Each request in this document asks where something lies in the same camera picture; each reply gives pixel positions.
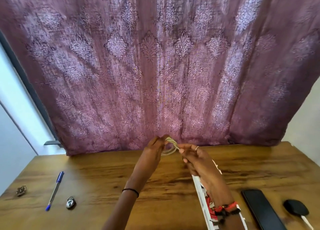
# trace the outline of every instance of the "phone screen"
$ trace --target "phone screen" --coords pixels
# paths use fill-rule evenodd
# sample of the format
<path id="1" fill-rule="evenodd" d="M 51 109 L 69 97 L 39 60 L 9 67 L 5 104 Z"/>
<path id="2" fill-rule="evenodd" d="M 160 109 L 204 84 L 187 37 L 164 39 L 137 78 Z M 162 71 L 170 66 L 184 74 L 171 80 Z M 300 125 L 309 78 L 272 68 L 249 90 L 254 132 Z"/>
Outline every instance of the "phone screen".
<path id="1" fill-rule="evenodd" d="M 241 194 L 262 230 L 286 230 L 261 190 L 244 190 Z"/>

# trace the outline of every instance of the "red bracelet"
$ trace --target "red bracelet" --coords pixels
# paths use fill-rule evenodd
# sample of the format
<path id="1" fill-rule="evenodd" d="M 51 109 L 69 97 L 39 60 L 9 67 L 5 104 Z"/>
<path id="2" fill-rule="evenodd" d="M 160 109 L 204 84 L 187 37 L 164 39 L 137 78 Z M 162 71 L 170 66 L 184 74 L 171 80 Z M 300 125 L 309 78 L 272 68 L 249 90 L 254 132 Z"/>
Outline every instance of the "red bracelet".
<path id="1" fill-rule="evenodd" d="M 221 212 L 224 209 L 226 212 L 229 212 L 234 207 L 237 207 L 237 202 L 236 201 L 231 203 L 231 204 L 229 204 L 229 205 L 222 205 L 222 206 L 214 207 L 214 211 L 215 212 Z"/>

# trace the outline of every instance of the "person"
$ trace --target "person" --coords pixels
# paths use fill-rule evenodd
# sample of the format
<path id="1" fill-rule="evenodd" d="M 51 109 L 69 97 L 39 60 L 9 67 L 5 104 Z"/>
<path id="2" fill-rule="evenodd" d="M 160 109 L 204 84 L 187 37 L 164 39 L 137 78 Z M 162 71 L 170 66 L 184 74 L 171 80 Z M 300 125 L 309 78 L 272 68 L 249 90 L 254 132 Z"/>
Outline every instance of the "person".
<path id="1" fill-rule="evenodd" d="M 132 190 L 122 191 L 113 212 L 104 224 L 102 230 L 125 229 L 138 194 L 142 191 L 147 180 L 158 167 L 161 152 L 167 143 L 165 139 L 168 136 L 169 135 L 162 137 L 156 136 L 144 148 L 125 186 L 125 189 Z M 193 144 L 178 144 L 178 147 L 183 162 L 186 163 L 192 175 L 200 177 L 201 183 L 207 189 L 207 194 L 210 199 L 213 199 L 214 205 L 222 206 L 233 203 L 234 198 L 230 189 L 209 154 Z M 239 214 L 227 216 L 225 222 L 220 224 L 219 228 L 225 230 L 244 230 Z"/>

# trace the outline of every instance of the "blue pen cap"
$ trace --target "blue pen cap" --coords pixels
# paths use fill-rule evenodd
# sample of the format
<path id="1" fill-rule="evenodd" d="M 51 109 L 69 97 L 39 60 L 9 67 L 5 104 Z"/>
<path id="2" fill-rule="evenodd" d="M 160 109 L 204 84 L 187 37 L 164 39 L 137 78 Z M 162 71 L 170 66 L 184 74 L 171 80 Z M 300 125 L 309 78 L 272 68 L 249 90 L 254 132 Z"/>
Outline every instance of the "blue pen cap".
<path id="1" fill-rule="evenodd" d="M 58 178 L 57 178 L 57 183 L 58 183 L 58 182 L 61 182 L 63 174 L 64 174 L 63 171 L 59 173 L 59 176 L 58 176 Z"/>

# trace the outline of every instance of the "wood grain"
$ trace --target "wood grain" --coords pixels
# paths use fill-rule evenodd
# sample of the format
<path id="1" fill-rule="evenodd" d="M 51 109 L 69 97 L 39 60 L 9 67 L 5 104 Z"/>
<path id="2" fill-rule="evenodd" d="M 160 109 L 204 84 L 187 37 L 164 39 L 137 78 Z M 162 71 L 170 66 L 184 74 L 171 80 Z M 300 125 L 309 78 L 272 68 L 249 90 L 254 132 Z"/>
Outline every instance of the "wood grain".
<path id="1" fill-rule="evenodd" d="M 204 147 L 219 165 L 249 229 L 257 229 L 240 191 L 261 189 L 288 230 L 308 229 L 282 206 L 288 198 L 309 208 L 320 229 L 320 168 L 288 142 L 276 147 Z M 1 229 L 100 229 L 111 213 L 141 151 L 103 152 L 67 157 L 37 156 L 0 197 Z M 65 171 L 49 212 L 45 208 L 60 171 Z M 18 198 L 15 191 L 27 185 Z M 66 199 L 77 206 L 68 211 Z M 204 230 L 206 223 L 192 178 L 178 153 L 163 157 L 137 200 L 128 230 Z"/>

